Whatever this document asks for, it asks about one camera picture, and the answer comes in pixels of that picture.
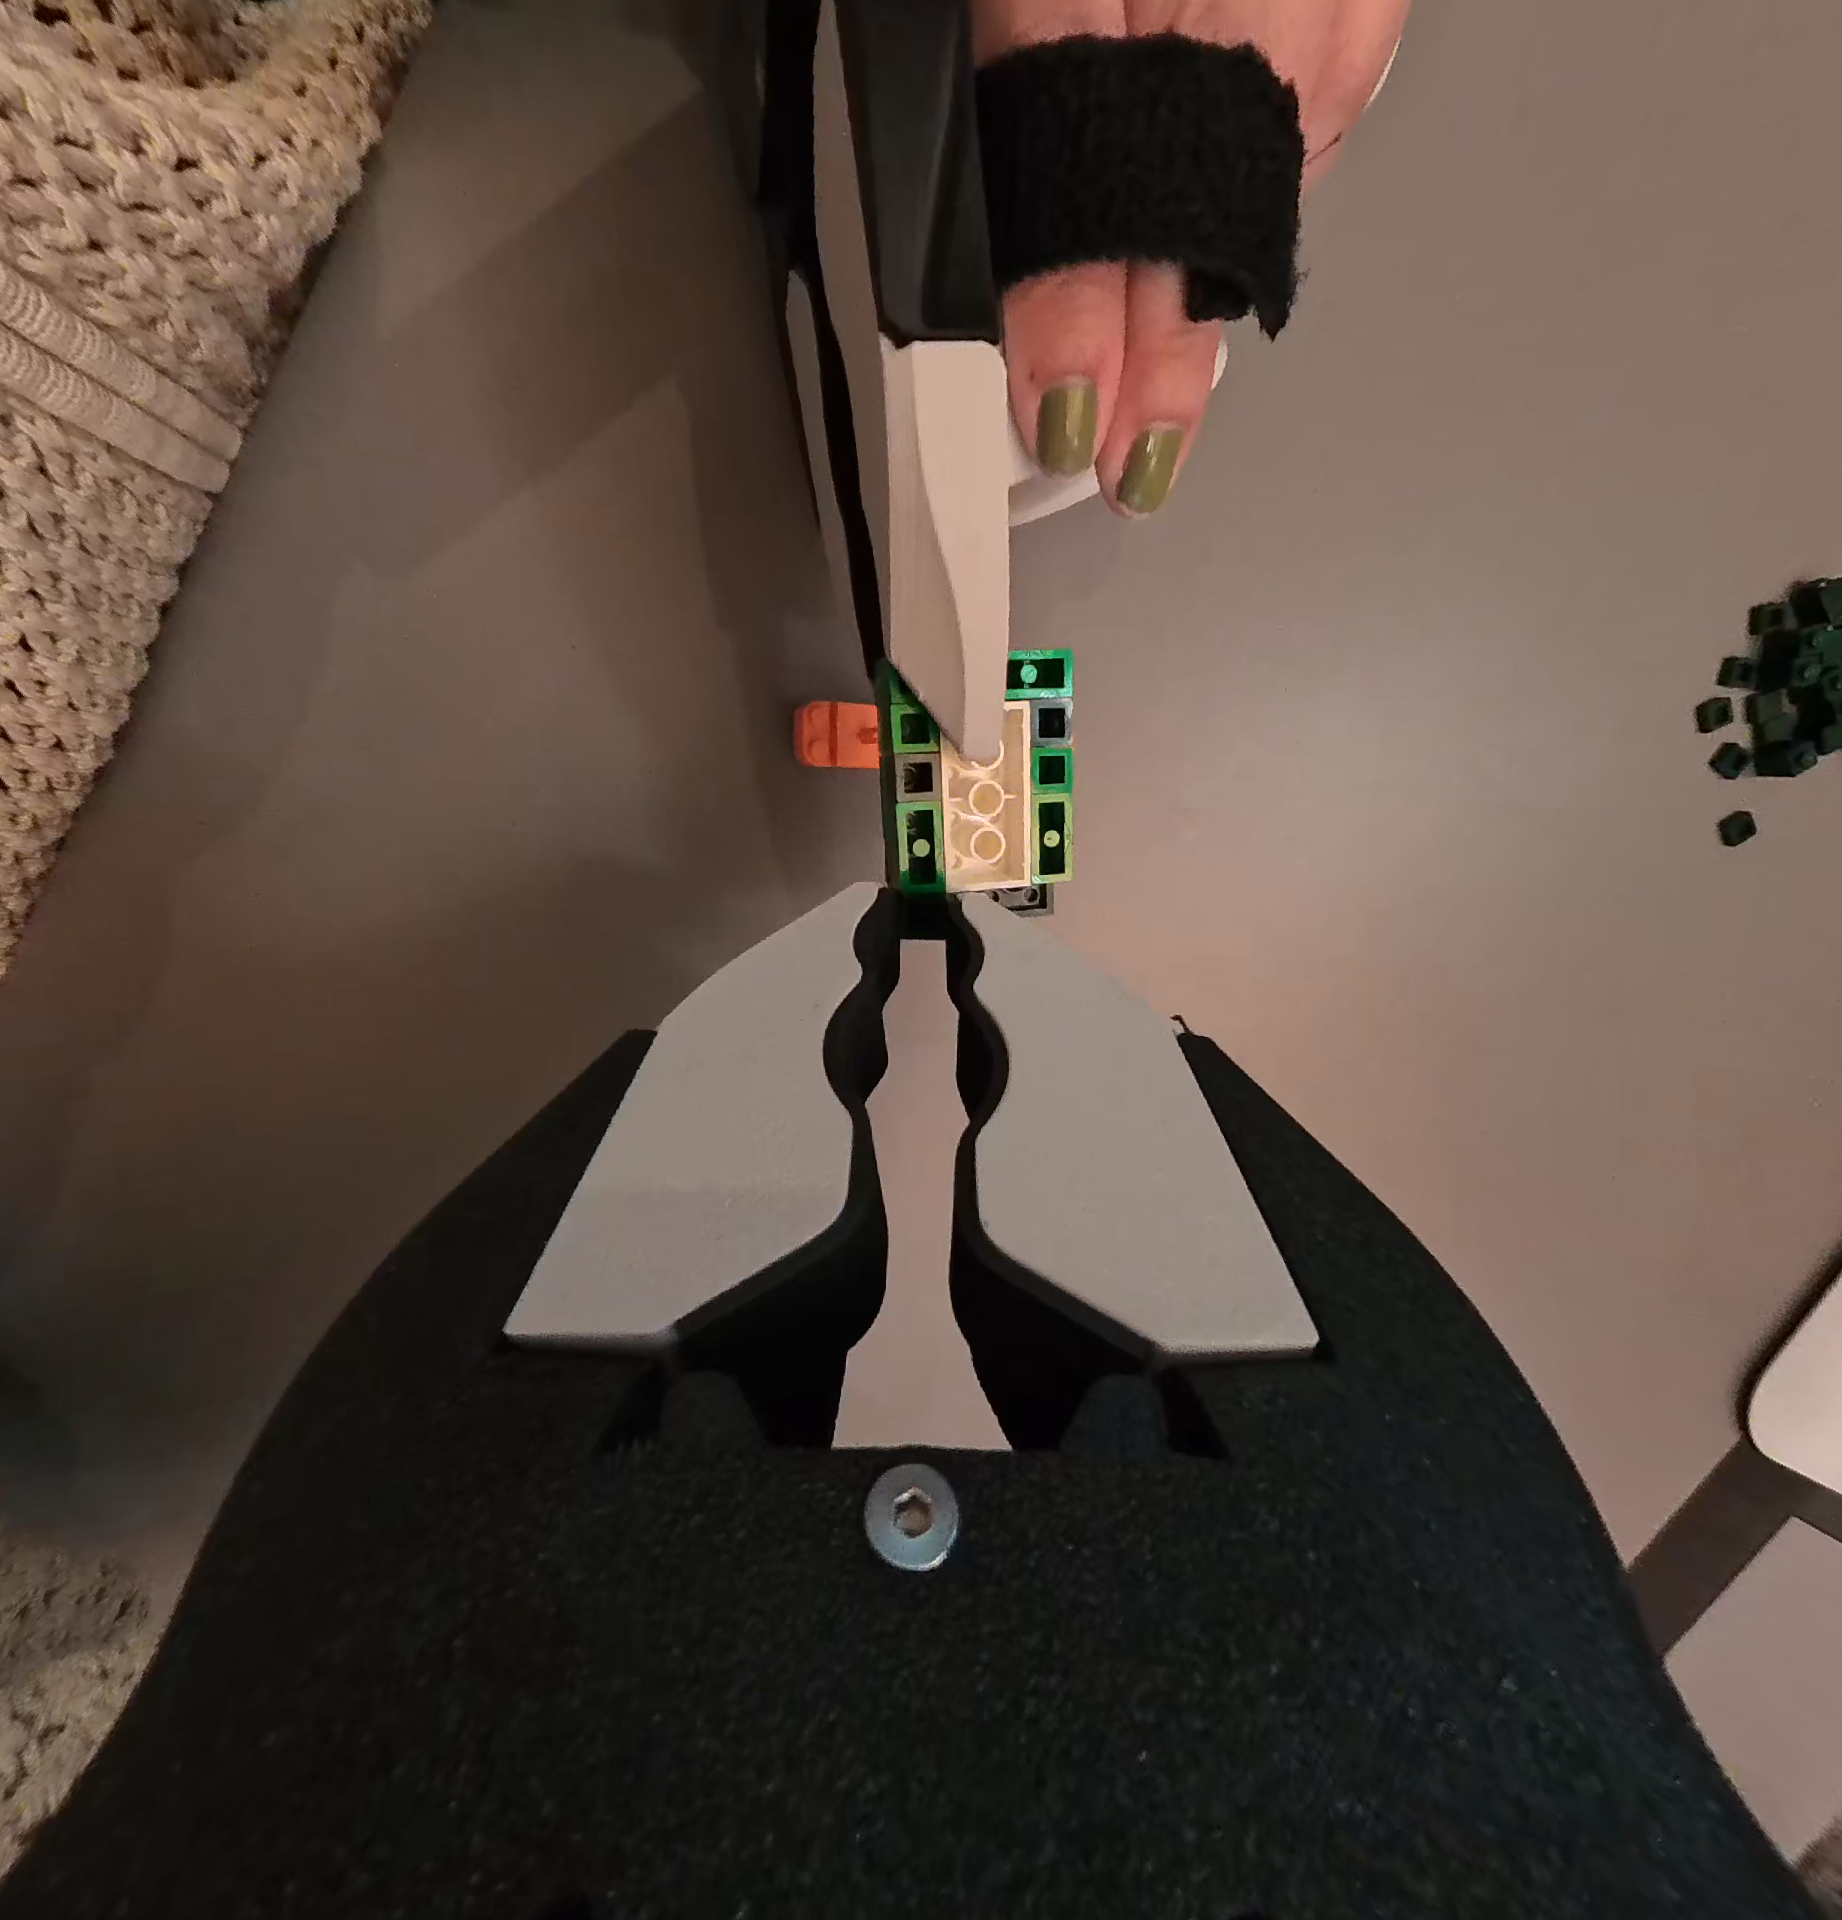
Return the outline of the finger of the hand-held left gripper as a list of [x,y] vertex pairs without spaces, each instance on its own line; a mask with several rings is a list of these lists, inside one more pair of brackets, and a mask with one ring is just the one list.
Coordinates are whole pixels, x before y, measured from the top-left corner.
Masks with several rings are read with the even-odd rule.
[[862,627],[856,612],[852,555],[843,502],[837,495],[828,420],[822,418],[820,335],[813,297],[801,275],[786,275],[784,278],[783,318],[822,561],[828,561],[833,581],[837,612],[852,632],[858,632]]
[[878,344],[884,653],[967,760],[993,760],[1008,645],[1010,418],[988,342]]

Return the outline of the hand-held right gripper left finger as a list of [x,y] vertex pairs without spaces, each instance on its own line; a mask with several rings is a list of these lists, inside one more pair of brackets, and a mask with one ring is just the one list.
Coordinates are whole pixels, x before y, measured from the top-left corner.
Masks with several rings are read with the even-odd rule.
[[833,1444],[886,1293],[867,1101],[899,945],[895,894],[848,885],[668,1013],[510,1308],[512,1344],[724,1374],[775,1445]]

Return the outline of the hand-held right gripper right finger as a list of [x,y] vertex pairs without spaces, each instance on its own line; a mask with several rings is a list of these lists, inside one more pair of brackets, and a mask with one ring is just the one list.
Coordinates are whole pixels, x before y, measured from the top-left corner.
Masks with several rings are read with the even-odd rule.
[[950,1302],[1016,1451],[1100,1380],[1146,1380],[1164,1442],[1219,1453],[1189,1374],[1296,1361],[1321,1333],[1174,1022],[982,898],[946,933],[967,1124]]

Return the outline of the green white lego assembly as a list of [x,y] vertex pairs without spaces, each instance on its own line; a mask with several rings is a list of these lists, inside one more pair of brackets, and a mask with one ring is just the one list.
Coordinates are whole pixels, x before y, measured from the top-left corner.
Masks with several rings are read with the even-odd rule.
[[1006,655],[999,749],[984,760],[948,741],[888,662],[875,708],[886,885],[1048,917],[1074,871],[1074,653]]

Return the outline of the pile of dark green bricks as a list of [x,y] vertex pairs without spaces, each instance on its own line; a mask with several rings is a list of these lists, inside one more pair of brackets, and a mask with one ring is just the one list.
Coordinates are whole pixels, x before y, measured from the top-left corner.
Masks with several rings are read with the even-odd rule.
[[1842,576],[1800,578],[1750,604],[1691,719],[1725,783],[1797,781],[1842,758]]

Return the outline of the white book stand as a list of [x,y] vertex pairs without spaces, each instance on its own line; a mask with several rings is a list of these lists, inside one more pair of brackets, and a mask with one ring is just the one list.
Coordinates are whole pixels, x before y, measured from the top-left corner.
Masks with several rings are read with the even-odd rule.
[[1842,1269],[1753,1381],[1748,1434],[1761,1455],[1842,1498]]

